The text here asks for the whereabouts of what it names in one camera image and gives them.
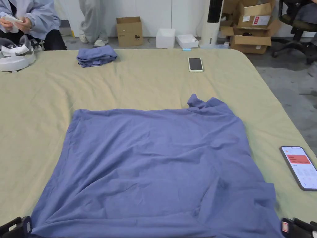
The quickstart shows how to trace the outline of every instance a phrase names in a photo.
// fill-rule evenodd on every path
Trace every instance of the white wall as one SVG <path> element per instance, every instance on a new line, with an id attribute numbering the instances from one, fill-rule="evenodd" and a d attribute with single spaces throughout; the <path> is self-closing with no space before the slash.
<path id="1" fill-rule="evenodd" d="M 105 24 L 109 36 L 117 36 L 116 18 L 140 16 L 143 36 L 155 36 L 159 28 L 171 28 L 171 0 L 104 0 Z M 74 35 L 84 20 L 78 0 L 64 1 Z"/>
<path id="2" fill-rule="evenodd" d="M 64 12 L 61 0 L 54 0 L 54 6 L 55 6 L 55 10 L 57 12 L 57 15 L 59 16 L 59 18 L 61 20 L 67 20 L 67 16 Z"/>
<path id="3" fill-rule="evenodd" d="M 64 10 L 70 19 L 75 36 L 79 35 L 79 26 L 84 19 L 78 0 L 55 0 L 64 4 Z M 116 36 L 117 17 L 140 16 L 143 25 L 143 36 L 156 36 L 159 28 L 175 28 L 177 34 L 193 34 L 201 36 L 202 17 L 206 0 L 103 0 L 106 3 L 105 24 L 109 36 Z M 278 1 L 273 12 L 278 16 Z M 275 35 L 292 37 L 291 27 L 282 24 Z M 305 37 L 313 37 L 314 33 L 306 32 Z"/>

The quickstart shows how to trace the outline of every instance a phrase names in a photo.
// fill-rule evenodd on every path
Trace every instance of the gray pants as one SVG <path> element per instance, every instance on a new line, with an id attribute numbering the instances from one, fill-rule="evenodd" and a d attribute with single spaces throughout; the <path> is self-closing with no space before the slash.
<path id="1" fill-rule="evenodd" d="M 296 19 L 301 20 L 303 22 L 317 24 L 317 4 L 310 3 L 303 6 L 297 16 Z M 317 33 L 315 34 L 314 38 L 312 39 L 312 43 L 317 45 Z"/>
<path id="2" fill-rule="evenodd" d="M 104 22 L 106 7 L 103 0 L 79 0 L 79 5 L 85 20 L 81 23 L 87 40 L 94 43 L 98 37 L 108 40 Z"/>

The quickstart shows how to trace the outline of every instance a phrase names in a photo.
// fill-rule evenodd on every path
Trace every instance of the office chair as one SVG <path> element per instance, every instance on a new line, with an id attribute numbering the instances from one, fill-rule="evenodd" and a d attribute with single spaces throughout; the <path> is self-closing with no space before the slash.
<path id="1" fill-rule="evenodd" d="M 287 14 L 282 15 L 283 11 L 283 3 L 288 6 Z M 279 42 L 284 44 L 284 46 L 278 50 L 274 50 L 272 56 L 274 58 L 278 57 L 278 53 L 284 49 L 296 49 L 305 53 L 306 44 L 301 43 L 301 37 L 304 31 L 309 32 L 317 32 L 317 24 L 311 24 L 299 20 L 295 20 L 296 15 L 300 8 L 308 3 L 312 3 L 311 1 L 303 1 L 303 0 L 280 0 L 279 3 L 279 19 L 281 22 L 292 26 L 291 34 L 294 34 L 294 38 L 290 40 L 286 39 L 272 39 L 274 42 Z M 314 62 L 313 56 L 306 56 L 307 64 L 312 64 Z"/>

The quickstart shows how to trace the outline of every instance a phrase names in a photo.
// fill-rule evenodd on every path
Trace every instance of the phone screen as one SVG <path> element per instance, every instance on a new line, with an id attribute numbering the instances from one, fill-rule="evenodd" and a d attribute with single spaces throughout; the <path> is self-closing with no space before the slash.
<path id="1" fill-rule="evenodd" d="M 317 170 L 303 148 L 283 146 L 282 151 L 302 187 L 317 189 Z"/>
<path id="2" fill-rule="evenodd" d="M 200 58 L 189 58 L 189 67 L 191 70 L 203 70 L 203 65 Z"/>

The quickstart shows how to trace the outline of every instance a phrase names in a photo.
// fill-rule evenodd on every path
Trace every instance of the white tower fan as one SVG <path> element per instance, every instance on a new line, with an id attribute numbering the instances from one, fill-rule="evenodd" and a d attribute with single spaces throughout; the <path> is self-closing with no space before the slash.
<path id="1" fill-rule="evenodd" d="M 202 48 L 212 48 L 217 43 L 224 0 L 205 1 L 204 25 L 199 45 Z"/>

